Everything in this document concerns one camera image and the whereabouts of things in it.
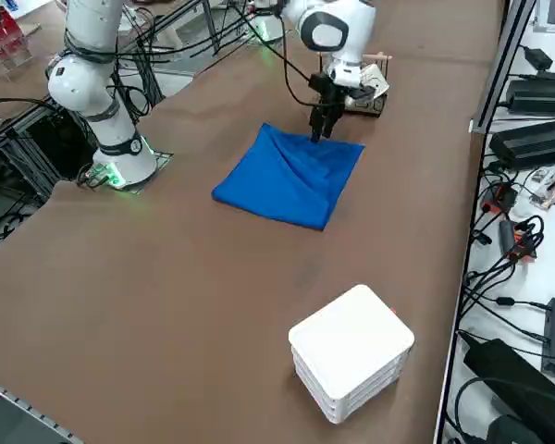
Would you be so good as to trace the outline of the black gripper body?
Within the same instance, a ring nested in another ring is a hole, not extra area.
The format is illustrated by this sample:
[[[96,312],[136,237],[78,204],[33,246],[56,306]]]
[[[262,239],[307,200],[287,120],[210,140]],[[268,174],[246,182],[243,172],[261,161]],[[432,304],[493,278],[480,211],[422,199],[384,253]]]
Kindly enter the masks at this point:
[[[336,84],[325,72],[313,73],[308,80],[308,87],[317,93],[316,100],[308,106],[319,109],[344,108],[346,98],[357,91],[356,87]]]

